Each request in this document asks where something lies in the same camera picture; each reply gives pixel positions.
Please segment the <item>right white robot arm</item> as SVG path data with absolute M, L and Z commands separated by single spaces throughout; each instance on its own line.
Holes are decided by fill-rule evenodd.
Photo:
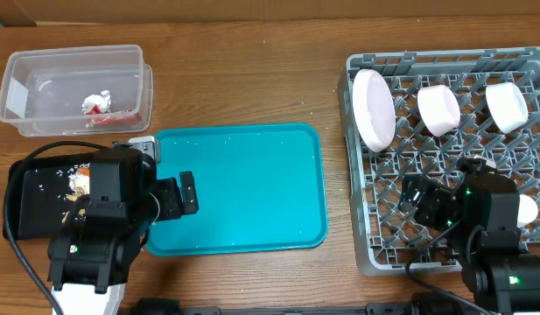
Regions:
M 439 232 L 458 253 L 461 277 L 473 300 L 411 275 L 425 287 L 413 295 L 408 314 L 515 314 L 540 312 L 540 256 L 520 246 L 519 213 L 526 199 L 511 178 L 483 157 L 461 157 L 464 176 L 451 188 L 412 174 L 403 178 L 398 207 Z

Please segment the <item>grey dish rack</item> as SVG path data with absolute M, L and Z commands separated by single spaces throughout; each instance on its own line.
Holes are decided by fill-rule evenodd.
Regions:
M 377 153 L 360 138 L 354 119 L 352 87 L 362 69 L 375 70 L 386 80 L 396 110 L 393 141 Z M 486 88 L 503 82 L 519 87 L 529 111 L 528 121 L 507 134 L 496 127 L 485 100 Z M 457 128 L 435 137 L 420 119 L 417 93 L 441 84 L 454 92 L 461 118 Z M 521 246 L 540 256 L 540 46 L 354 54 L 337 88 L 351 179 L 354 250 L 362 274 L 402 274 L 413 252 L 435 235 L 398 209 L 403 177 L 424 174 L 456 186 L 463 156 L 493 161 L 520 193 L 536 202 L 538 215 L 522 229 Z

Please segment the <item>teal plastic tray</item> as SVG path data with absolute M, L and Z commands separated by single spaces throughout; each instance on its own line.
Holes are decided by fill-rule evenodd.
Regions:
M 151 227 L 155 256 L 305 249 L 326 238 L 319 134 L 306 123 L 157 133 L 158 177 L 194 176 L 199 210 Z

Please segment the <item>red foil wrapper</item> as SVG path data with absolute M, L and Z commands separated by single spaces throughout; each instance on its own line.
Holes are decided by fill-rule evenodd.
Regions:
M 82 103 L 81 110 L 85 115 L 91 116 L 87 119 L 87 128 L 109 124 L 131 125 L 135 121 L 135 117 L 129 115 L 130 110 L 116 112 L 111 110 L 111 95 L 108 90 L 88 96 Z

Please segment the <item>small white cup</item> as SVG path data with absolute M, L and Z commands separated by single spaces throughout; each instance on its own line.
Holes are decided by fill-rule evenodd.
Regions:
M 533 222 L 537 216 L 537 203 L 530 196 L 521 194 L 517 214 L 517 226 L 523 228 Z

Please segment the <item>black tray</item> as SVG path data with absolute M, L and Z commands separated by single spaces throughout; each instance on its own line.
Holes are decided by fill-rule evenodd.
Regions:
M 73 207 L 70 177 L 92 161 L 91 152 L 30 161 L 12 188 L 9 216 L 18 240 L 52 238 L 63 228 Z

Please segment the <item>white plate with peanuts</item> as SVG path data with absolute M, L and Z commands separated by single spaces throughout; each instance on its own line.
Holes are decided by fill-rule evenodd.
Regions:
M 352 103 L 356 127 L 366 146 L 373 152 L 389 147 L 396 114 L 386 80 L 375 70 L 360 70 L 354 77 Z

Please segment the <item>pile of rice and peanuts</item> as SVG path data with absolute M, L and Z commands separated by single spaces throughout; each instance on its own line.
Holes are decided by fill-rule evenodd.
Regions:
M 83 168 L 90 169 L 90 163 L 47 167 L 36 172 L 39 198 L 44 209 L 50 210 L 53 217 L 60 218 L 62 224 L 66 223 L 74 202 L 90 194 L 90 175 L 84 175 Z

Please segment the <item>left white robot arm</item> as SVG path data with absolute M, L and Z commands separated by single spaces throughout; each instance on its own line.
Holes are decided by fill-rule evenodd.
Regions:
M 4 237 L 53 313 L 115 314 L 130 265 L 149 240 L 151 226 L 198 212 L 194 177 L 183 171 L 176 178 L 158 178 L 158 161 L 135 143 L 79 141 L 77 146 L 87 147 L 87 153 L 40 156 L 62 144 L 46 144 L 11 166 L 4 193 Z M 89 169 L 89 191 L 72 202 L 59 231 L 52 234 L 47 287 L 18 246 L 22 217 L 14 212 L 22 209 L 29 172 L 78 162 Z

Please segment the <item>clear plastic bin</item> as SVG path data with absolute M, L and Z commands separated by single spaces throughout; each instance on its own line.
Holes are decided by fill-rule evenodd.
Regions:
M 87 128 L 81 110 L 108 90 L 111 110 L 130 110 L 131 125 Z M 152 69 L 139 45 L 102 45 L 13 53 L 0 91 L 0 121 L 25 137 L 138 132 L 151 124 Z

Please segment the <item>white bowl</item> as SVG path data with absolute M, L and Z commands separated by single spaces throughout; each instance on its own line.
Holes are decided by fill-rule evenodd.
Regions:
M 458 101 L 445 85 L 421 88 L 417 93 L 417 106 L 425 127 L 435 137 L 441 137 L 459 126 Z
M 505 134 L 523 126 L 528 120 L 526 101 L 519 87 L 512 82 L 487 86 L 486 101 L 496 126 Z

